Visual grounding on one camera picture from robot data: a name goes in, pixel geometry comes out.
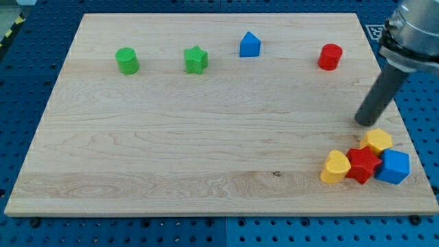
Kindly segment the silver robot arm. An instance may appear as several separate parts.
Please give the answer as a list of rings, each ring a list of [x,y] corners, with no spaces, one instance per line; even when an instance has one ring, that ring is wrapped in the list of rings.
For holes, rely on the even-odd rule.
[[[379,43],[390,65],[438,75],[438,0],[402,0],[385,20]]]

